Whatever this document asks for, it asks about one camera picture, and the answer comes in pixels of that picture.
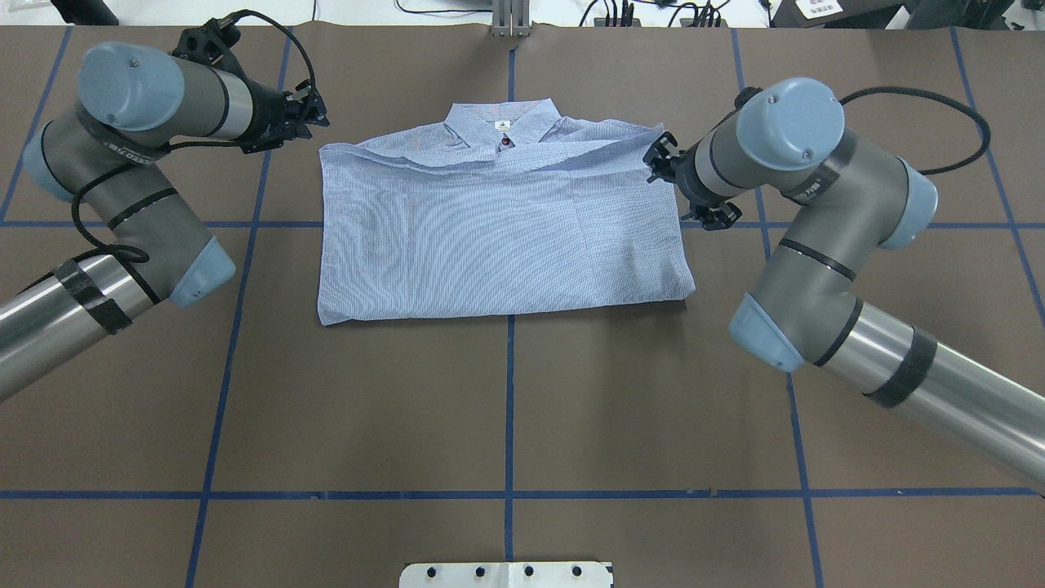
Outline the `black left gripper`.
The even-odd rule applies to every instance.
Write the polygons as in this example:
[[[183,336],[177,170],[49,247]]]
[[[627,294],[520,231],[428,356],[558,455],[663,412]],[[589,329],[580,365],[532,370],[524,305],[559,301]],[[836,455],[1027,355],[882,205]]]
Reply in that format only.
[[[247,83],[251,96],[251,121],[240,134],[243,154],[279,149],[285,142],[306,139],[311,127],[329,127],[323,97],[316,88],[280,92]]]

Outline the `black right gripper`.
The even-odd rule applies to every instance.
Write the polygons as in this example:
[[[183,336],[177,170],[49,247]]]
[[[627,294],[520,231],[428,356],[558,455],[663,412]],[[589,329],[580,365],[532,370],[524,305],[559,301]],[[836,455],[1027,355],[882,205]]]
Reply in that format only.
[[[732,228],[741,219],[742,211],[728,197],[716,194],[698,175],[696,168],[697,148],[677,149],[677,141],[671,131],[663,131],[645,152],[648,167],[647,182],[664,181],[673,184],[689,202],[689,212],[680,220],[701,224],[706,231]]]

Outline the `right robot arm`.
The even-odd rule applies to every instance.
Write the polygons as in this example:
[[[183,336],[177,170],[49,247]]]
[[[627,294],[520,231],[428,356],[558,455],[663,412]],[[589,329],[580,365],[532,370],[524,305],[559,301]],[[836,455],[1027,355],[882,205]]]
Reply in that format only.
[[[845,104],[813,78],[747,88],[691,148],[665,131],[643,164],[709,231],[736,224],[734,198],[750,190],[771,187],[798,205],[729,323],[744,350],[787,373],[825,369],[1042,492],[1041,395],[852,290],[874,251],[910,245],[931,224],[938,193],[906,160],[847,130]]]

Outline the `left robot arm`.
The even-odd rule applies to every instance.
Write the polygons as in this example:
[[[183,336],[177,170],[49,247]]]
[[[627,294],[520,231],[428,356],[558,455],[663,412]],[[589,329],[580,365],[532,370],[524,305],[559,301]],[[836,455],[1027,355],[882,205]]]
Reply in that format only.
[[[328,126],[316,78],[277,91],[249,79],[227,46],[187,42],[172,55],[104,42],[88,50],[78,98],[45,124],[23,167],[69,205],[89,249],[2,306],[2,398],[9,399],[136,317],[187,308],[236,265],[159,168],[177,149],[277,149]]]

